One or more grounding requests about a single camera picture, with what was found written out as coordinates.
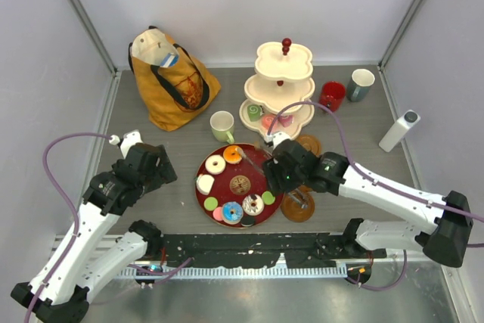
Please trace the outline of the white cream cake slice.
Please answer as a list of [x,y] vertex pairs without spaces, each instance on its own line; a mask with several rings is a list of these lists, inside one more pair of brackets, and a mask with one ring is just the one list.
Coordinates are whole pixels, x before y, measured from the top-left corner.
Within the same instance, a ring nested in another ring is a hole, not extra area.
[[200,174],[196,179],[196,188],[203,195],[209,195],[215,183],[215,178],[210,174]]

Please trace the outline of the magenta swirl roll cake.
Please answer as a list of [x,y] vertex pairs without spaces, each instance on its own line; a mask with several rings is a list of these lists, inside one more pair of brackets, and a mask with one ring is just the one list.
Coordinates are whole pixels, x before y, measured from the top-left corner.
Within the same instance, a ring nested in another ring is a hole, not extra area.
[[293,123],[293,115],[280,115],[278,117],[278,122],[283,128],[287,128]]

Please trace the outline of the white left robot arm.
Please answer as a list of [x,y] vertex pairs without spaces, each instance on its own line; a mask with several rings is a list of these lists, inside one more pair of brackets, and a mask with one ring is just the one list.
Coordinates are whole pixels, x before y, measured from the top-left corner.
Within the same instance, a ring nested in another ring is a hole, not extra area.
[[155,224],[133,222],[119,243],[89,265],[96,247],[121,215],[145,194],[176,181],[162,145],[136,143],[111,170],[95,175],[67,235],[41,272],[18,283],[11,297],[42,322],[80,322],[99,291],[139,258],[156,259],[163,236]]

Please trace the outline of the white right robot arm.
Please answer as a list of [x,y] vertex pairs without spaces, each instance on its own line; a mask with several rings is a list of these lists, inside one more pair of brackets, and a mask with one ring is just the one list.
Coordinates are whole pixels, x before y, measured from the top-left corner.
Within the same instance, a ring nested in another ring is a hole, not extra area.
[[456,191],[432,194],[402,185],[369,171],[335,152],[319,156],[285,136],[268,143],[271,158],[263,171],[274,195],[300,186],[368,203],[398,216],[400,222],[353,219],[346,226],[342,248],[359,257],[367,250],[398,249],[422,252],[441,265],[463,265],[473,221],[467,198]]

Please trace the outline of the salmon pink swirl roll cake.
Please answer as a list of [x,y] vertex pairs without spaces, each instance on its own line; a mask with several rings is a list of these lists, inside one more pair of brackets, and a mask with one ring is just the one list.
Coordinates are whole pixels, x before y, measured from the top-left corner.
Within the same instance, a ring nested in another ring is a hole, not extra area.
[[275,131],[278,128],[278,119],[274,114],[264,114],[261,118],[261,125],[264,130],[268,131],[272,122],[275,121],[275,124],[272,127],[272,131]]

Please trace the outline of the metal serving tongs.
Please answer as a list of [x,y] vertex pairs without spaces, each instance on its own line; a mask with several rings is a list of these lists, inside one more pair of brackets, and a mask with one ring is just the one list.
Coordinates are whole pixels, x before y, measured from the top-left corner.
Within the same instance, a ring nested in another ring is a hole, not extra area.
[[[241,147],[236,147],[235,150],[241,155],[241,157],[247,161],[259,174],[265,175],[262,168],[256,165],[244,152]],[[309,207],[309,199],[298,188],[289,193],[290,198],[294,200],[302,209]]]

